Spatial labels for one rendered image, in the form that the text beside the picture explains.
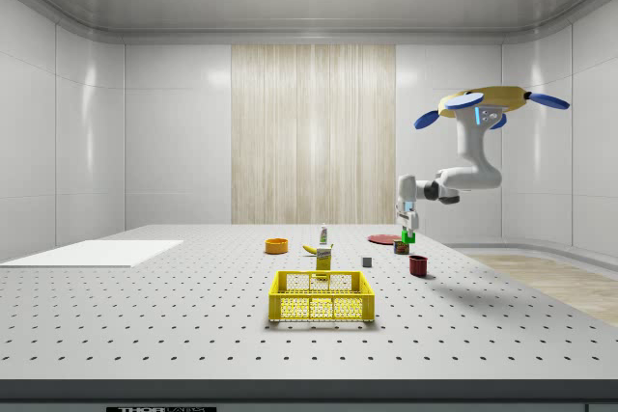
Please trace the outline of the yellow basket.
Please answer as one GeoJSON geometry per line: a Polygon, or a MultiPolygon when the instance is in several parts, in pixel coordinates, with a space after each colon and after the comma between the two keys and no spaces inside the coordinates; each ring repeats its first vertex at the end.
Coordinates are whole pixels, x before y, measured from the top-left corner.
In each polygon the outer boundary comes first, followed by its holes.
{"type": "Polygon", "coordinates": [[[268,293],[269,320],[375,319],[375,293],[361,271],[276,272],[268,293]]]}

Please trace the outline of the white board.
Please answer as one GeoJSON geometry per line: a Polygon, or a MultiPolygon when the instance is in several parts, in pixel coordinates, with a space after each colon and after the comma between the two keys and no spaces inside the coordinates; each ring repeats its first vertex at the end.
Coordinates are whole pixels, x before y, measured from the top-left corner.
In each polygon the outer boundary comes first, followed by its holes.
{"type": "Polygon", "coordinates": [[[1,262],[0,267],[134,267],[182,240],[85,240],[28,257],[1,262]]]}

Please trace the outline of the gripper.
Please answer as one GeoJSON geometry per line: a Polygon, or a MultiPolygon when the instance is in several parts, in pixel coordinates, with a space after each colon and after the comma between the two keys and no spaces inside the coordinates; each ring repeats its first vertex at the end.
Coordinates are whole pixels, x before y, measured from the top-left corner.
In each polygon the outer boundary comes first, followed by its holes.
{"type": "Polygon", "coordinates": [[[402,225],[402,238],[415,238],[415,231],[418,229],[416,211],[398,211],[397,223],[402,225]]]}

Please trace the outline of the drone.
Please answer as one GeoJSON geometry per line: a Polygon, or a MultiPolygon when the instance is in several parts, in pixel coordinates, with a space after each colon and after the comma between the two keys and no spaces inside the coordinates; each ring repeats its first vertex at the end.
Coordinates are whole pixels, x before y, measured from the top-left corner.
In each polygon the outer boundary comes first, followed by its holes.
{"type": "Polygon", "coordinates": [[[440,100],[438,108],[419,117],[414,123],[414,127],[422,129],[433,124],[439,117],[455,118],[456,111],[466,107],[475,108],[476,123],[480,124],[481,121],[487,121],[492,117],[489,116],[487,111],[479,110],[479,106],[500,107],[502,113],[506,113],[519,109],[527,100],[560,110],[566,110],[570,106],[563,99],[531,93],[517,86],[491,86],[445,96],[440,100]]]}

